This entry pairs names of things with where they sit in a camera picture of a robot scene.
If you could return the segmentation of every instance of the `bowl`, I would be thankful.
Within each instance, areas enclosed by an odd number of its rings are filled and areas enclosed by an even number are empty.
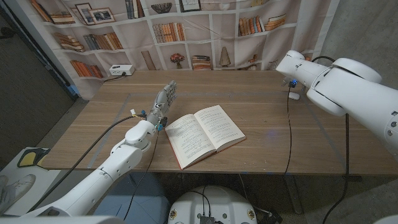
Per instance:
[[[171,2],[160,3],[160,4],[151,5],[151,8],[153,8],[154,11],[157,12],[158,14],[161,14],[161,13],[170,12],[170,9],[172,8],[172,5],[173,4]]]

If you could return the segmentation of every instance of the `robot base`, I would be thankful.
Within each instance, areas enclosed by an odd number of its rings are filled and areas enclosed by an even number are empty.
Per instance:
[[[203,193],[202,187],[197,187],[192,191]],[[256,214],[251,204],[240,194],[226,187],[209,185],[205,188],[204,195],[208,198],[202,198],[201,194],[189,191],[183,194],[172,205],[168,217],[168,224],[188,224],[202,223],[204,220],[214,218],[214,221],[227,223],[256,224]],[[205,203],[205,216],[203,216],[203,200]]]

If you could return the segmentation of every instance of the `stacked books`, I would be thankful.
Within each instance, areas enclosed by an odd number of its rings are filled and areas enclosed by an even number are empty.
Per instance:
[[[84,52],[85,47],[79,43],[72,35],[63,35],[58,32],[54,35],[59,39],[63,49]]]
[[[117,50],[123,49],[117,35],[112,32],[103,35],[88,34],[83,36],[90,50]]]
[[[60,12],[58,14],[50,15],[41,4],[36,2],[36,0],[31,0],[31,3],[46,22],[52,22],[54,24],[75,23],[75,20],[73,20],[72,15],[69,12]]]
[[[259,16],[253,18],[240,18],[239,19],[239,32],[241,36],[255,34],[257,32],[264,32],[264,24]]]
[[[266,31],[273,30],[276,27],[279,27],[279,26],[285,24],[285,20],[286,20],[286,14],[269,18],[268,23],[264,26],[264,28],[266,29]]]
[[[203,55],[192,56],[192,67],[194,70],[211,70],[210,57]]]
[[[152,26],[156,36],[158,44],[173,42],[173,41],[184,41],[185,29],[183,24],[171,22],[169,24],[156,24]]]
[[[102,76],[100,69],[96,65],[87,65],[83,62],[79,62],[76,60],[71,60],[73,68],[75,68],[79,77],[96,77],[96,78],[104,78]]]
[[[127,18],[137,19],[145,16],[140,0],[125,0],[125,1],[127,9]]]

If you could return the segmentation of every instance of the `wooden table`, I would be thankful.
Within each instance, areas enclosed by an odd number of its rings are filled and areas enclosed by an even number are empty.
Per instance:
[[[93,141],[130,109],[149,111],[156,94],[169,81],[178,85],[178,97],[167,117],[173,122],[209,106],[221,105],[247,140],[201,161],[184,172],[281,174],[289,158],[287,90],[283,76],[265,71],[148,71],[105,83],[54,146],[44,167],[69,169]],[[300,87],[292,89],[300,92]],[[343,174],[345,172],[345,118],[332,116],[305,96],[289,101],[292,125],[291,174]],[[95,169],[111,148],[139,119],[117,125],[82,160],[78,169]],[[145,170],[154,150],[144,154],[136,170]],[[379,140],[354,119],[350,120],[352,174],[398,174],[398,163]],[[181,172],[165,131],[159,140],[152,172]]]

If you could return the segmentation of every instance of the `concrete wall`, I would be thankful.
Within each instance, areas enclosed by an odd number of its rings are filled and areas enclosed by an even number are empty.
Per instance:
[[[398,89],[398,1],[341,0],[321,55],[362,62]]]

